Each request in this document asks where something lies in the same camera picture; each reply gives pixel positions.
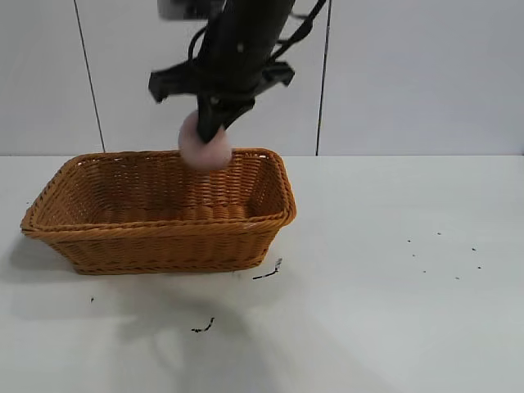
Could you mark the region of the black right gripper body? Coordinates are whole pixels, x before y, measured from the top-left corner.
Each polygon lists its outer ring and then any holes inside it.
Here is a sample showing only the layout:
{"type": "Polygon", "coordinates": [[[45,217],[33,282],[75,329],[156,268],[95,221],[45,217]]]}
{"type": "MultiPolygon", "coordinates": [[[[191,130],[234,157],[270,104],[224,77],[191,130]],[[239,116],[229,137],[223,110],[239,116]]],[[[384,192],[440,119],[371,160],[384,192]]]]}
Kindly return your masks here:
{"type": "Polygon", "coordinates": [[[189,44],[187,60],[151,73],[156,102],[177,95],[214,97],[222,108],[254,103],[276,84],[289,85],[295,71],[275,55],[289,10],[222,10],[189,44]]]}

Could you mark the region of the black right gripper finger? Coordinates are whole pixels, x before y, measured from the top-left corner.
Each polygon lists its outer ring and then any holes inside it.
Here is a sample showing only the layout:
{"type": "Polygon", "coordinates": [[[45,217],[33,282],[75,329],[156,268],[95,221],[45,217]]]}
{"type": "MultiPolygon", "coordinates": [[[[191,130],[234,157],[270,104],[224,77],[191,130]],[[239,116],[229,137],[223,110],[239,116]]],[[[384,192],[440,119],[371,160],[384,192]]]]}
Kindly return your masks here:
{"type": "Polygon", "coordinates": [[[254,105],[254,103],[242,103],[238,106],[228,107],[223,114],[222,127],[228,129],[240,117],[251,111],[254,105]]]}
{"type": "Polygon", "coordinates": [[[197,98],[196,131],[203,143],[209,143],[222,126],[219,100],[214,97],[197,98]]]}

